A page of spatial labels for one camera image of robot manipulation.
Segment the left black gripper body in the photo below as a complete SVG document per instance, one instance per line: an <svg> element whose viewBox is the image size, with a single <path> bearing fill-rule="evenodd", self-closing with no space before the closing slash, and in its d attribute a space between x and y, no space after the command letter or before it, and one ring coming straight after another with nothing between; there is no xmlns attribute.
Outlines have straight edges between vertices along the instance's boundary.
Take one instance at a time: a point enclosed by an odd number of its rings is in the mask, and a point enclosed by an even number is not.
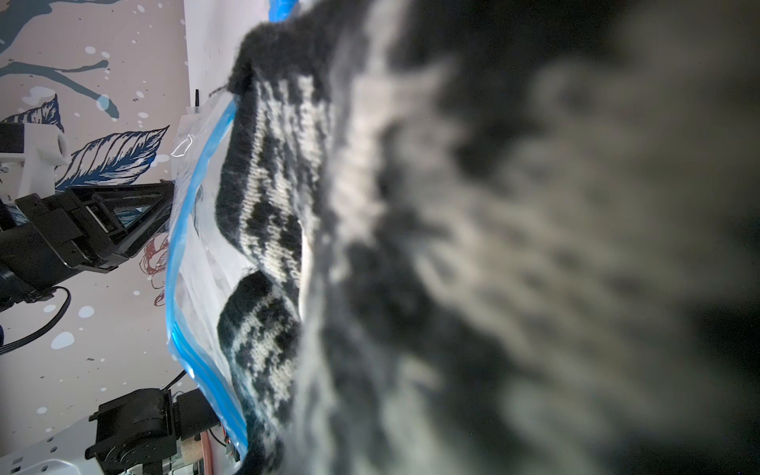
<svg viewBox="0 0 760 475"><path fill-rule="evenodd" d="M168 224L174 183L73 186L15 202L25 223L1 232L1 295L49 297L81 273L109 273Z"/></svg>

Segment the black white houndstooth scarf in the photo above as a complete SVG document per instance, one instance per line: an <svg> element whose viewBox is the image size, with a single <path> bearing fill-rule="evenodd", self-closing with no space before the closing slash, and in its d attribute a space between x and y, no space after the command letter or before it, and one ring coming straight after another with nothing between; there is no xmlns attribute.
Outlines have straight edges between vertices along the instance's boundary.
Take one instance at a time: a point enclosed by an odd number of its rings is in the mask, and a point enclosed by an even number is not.
<svg viewBox="0 0 760 475"><path fill-rule="evenodd" d="M228 88L239 472L758 472L757 2L318 1Z"/></svg>

